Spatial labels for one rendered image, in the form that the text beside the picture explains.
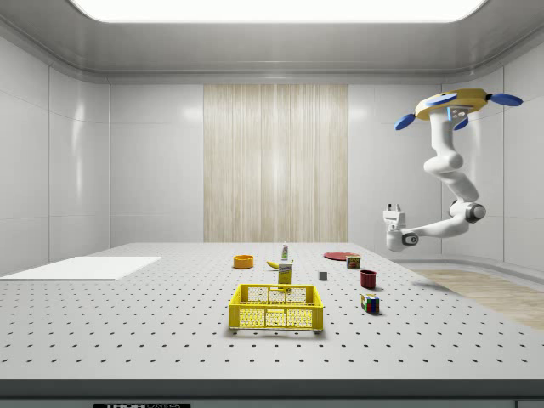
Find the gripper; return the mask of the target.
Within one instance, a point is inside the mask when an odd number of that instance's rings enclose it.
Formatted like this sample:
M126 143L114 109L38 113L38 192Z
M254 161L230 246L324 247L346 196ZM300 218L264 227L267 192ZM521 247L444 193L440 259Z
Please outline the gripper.
M382 215L384 223L388 226L388 231L406 228L405 212L400 209L399 204L389 203Z

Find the drone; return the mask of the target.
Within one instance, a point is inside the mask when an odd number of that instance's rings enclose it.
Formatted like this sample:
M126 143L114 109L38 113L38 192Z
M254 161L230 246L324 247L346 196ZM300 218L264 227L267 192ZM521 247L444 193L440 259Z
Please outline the drone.
M468 113L480 110L489 101L499 105L519 106L523 100L507 93L486 93L482 88L463 88L446 93L438 93L421 101L414 113L400 118L394 125L396 130L409 126L416 118L427 121L430 112L440 108L447 109L448 120L459 130L468 124Z

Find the yellow basket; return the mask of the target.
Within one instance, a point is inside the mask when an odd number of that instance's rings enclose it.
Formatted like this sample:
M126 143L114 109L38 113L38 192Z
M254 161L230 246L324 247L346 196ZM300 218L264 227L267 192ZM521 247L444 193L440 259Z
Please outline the yellow basket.
M315 286L240 284L229 302L231 329L323 330Z

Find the white board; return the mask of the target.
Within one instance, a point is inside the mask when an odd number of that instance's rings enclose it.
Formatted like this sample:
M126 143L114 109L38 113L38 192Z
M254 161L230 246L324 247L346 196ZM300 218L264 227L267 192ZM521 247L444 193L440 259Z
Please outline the white board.
M0 281L117 281L161 257L74 257L0 277Z

